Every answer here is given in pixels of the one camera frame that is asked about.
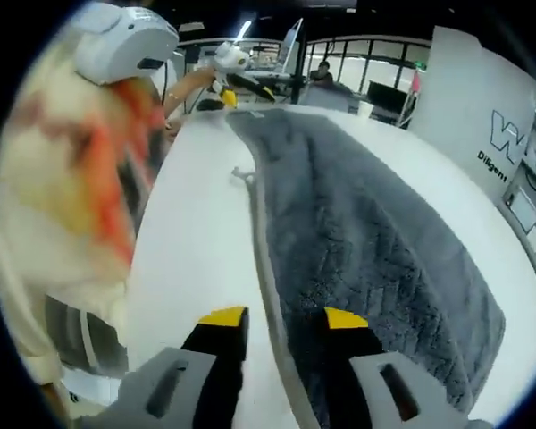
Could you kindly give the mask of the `person's left hand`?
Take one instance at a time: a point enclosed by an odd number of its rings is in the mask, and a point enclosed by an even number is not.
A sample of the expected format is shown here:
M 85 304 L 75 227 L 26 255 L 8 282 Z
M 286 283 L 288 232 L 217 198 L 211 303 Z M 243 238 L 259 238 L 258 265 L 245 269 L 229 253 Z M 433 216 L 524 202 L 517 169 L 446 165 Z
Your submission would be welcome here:
M 197 89 L 210 87 L 214 78 L 215 70 L 211 67 L 192 71 L 176 84 L 175 94 L 181 101 L 184 101 Z

